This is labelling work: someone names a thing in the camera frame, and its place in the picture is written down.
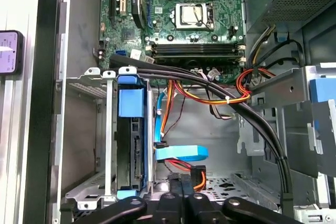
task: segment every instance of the gray metal frame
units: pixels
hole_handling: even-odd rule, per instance
[[[319,66],[291,69],[252,89],[254,94],[252,105],[256,110],[263,114],[263,111],[276,109],[275,118],[269,118],[267,113],[264,117],[273,123],[289,156],[295,205],[316,203],[319,206],[326,206],[329,203],[326,175],[334,176],[334,170],[328,168],[328,163],[333,164],[335,158],[334,154],[328,151],[321,153],[319,150],[320,145],[324,150],[332,151],[335,148],[335,138],[331,134],[335,107],[330,105],[332,101],[311,104],[309,81],[322,76],[335,76],[335,74],[334,64],[324,63]],[[261,97],[264,103],[257,104],[256,98]],[[312,124],[316,119],[326,123],[329,128],[323,128],[324,134],[331,135],[315,138]],[[258,142],[260,139],[250,138],[246,141]],[[272,158],[266,160],[264,156],[253,156],[252,168],[253,177],[277,191],[280,186],[279,176]]]

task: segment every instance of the blue plastic tab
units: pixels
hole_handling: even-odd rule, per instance
[[[136,190],[119,190],[119,191],[117,191],[117,198],[119,200],[125,199],[125,198],[128,198],[128,197],[132,197],[132,196],[136,196],[136,195],[137,195]]]
[[[162,149],[156,149],[155,157],[156,160],[177,157],[186,162],[201,161],[208,157],[208,150],[199,145],[169,146]]]
[[[118,84],[138,84],[137,76],[119,76]]]
[[[157,106],[156,106],[156,110],[160,110],[161,109],[161,103],[162,103],[162,99],[164,98],[165,94],[164,92],[162,92],[159,95],[159,98],[157,100]],[[161,124],[162,124],[162,115],[158,115],[156,114],[156,118],[155,118],[155,127],[154,127],[154,142],[160,142],[161,141]]]
[[[119,90],[119,116],[122,118],[144,117],[144,89]]]
[[[310,81],[310,95],[312,102],[326,102],[336,100],[336,79],[318,78]]]

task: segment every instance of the green motherboard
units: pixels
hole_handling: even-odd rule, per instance
[[[204,71],[220,67],[222,83],[239,75],[245,49],[242,0],[140,0],[142,28],[134,20],[132,4],[101,0],[100,67],[108,68],[113,54],[130,56],[137,49],[144,61]]]

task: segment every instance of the screw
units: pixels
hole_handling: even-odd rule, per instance
[[[174,199],[174,198],[175,198],[175,196],[172,195],[172,194],[166,194],[164,197],[165,197],[166,199]]]
[[[240,202],[236,199],[230,199],[229,203],[233,206],[239,206],[240,205]]]
[[[141,202],[136,199],[131,201],[131,205],[139,205],[139,204],[141,204]]]
[[[194,198],[195,199],[202,199],[203,196],[202,196],[202,194],[194,194]]]

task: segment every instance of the power supply vent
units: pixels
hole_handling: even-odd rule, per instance
[[[279,0],[263,22],[305,22],[332,0]]]

